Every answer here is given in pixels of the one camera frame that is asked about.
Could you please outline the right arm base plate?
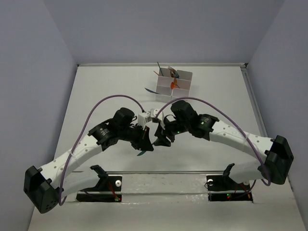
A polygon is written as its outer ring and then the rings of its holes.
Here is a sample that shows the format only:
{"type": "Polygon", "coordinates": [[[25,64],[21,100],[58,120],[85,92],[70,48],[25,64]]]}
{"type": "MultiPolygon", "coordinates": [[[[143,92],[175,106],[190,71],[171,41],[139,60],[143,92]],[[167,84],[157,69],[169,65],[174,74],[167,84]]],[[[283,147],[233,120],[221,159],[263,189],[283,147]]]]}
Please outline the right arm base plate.
{"type": "Polygon", "coordinates": [[[210,202],[253,202],[250,184],[236,183],[229,175],[235,164],[229,164],[222,175],[208,175],[205,188],[210,202]]]}

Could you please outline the orange plastic spoon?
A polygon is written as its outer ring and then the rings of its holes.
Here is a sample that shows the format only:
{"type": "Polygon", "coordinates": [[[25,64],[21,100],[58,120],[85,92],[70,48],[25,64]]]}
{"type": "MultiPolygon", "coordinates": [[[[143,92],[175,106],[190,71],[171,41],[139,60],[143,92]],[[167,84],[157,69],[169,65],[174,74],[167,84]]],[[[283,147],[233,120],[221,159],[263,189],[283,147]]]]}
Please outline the orange plastic spoon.
{"type": "Polygon", "coordinates": [[[174,82],[171,82],[170,88],[171,89],[179,89],[179,86],[177,84],[175,84],[174,82]]]}

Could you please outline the blue utensil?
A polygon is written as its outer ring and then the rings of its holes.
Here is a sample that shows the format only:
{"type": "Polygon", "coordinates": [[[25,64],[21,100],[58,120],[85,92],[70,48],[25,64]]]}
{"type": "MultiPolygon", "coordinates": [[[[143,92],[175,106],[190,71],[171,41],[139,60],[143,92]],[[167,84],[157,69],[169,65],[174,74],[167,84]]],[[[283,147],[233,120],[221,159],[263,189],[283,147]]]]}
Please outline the blue utensil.
{"type": "Polygon", "coordinates": [[[160,95],[160,93],[156,92],[156,91],[153,91],[153,90],[150,90],[148,88],[144,88],[146,91],[148,91],[149,93],[153,93],[153,94],[156,94],[156,95],[160,95]]]}

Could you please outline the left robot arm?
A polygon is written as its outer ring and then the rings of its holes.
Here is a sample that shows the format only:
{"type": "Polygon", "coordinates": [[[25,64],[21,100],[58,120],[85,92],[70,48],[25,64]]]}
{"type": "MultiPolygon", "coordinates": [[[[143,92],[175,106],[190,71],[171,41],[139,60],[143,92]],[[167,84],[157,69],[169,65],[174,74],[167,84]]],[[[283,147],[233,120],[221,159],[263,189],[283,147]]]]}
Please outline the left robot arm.
{"type": "Polygon", "coordinates": [[[65,198],[79,190],[106,186],[107,173],[98,165],[90,167],[78,179],[70,174],[84,162],[105,151],[118,141],[127,141],[140,151],[151,151],[149,140],[149,112],[135,115],[127,108],[120,108],[114,116],[99,123],[84,135],[81,134],[73,147],[53,161],[25,172],[24,192],[41,214],[61,205],[65,198]]]}

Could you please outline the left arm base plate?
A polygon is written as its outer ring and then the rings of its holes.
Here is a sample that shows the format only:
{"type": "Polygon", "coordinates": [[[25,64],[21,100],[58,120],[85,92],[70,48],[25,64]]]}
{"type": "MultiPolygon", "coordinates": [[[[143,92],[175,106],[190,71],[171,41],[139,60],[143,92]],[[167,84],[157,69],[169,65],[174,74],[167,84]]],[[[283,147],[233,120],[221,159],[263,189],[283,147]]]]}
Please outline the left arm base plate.
{"type": "Polygon", "coordinates": [[[91,166],[99,178],[95,186],[77,192],[78,202],[120,203],[122,201],[122,175],[109,175],[99,165],[91,166]]]}

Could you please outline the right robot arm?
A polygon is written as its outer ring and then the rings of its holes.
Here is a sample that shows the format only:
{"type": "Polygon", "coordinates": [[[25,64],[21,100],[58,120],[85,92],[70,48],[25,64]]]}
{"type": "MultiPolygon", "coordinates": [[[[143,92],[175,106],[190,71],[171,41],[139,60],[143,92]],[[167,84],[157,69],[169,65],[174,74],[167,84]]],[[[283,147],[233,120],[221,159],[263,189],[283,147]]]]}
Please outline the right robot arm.
{"type": "Polygon", "coordinates": [[[230,125],[209,114],[198,114],[185,98],[169,103],[174,120],[170,121],[162,110],[153,109],[137,116],[137,124],[147,131],[147,124],[157,123],[152,146],[169,147],[175,136],[188,132],[192,136],[217,142],[241,151],[254,161],[231,163],[221,175],[207,179],[205,187],[213,192],[236,190],[249,181],[261,180],[267,186],[283,185],[294,160],[288,141],[283,136],[262,137],[243,131],[234,121],[230,125]]]}

